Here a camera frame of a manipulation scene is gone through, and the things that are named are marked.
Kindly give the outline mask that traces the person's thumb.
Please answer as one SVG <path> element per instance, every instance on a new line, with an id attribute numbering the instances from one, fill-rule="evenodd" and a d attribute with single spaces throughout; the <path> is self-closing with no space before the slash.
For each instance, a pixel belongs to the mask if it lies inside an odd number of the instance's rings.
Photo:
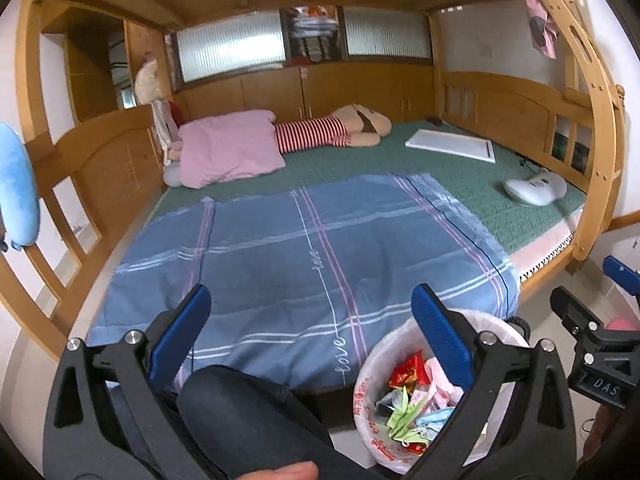
<path id="1" fill-rule="evenodd" d="M 264 469 L 242 474 L 236 480 L 318 480 L 319 469 L 314 462 L 296 463 L 277 469 Z"/>

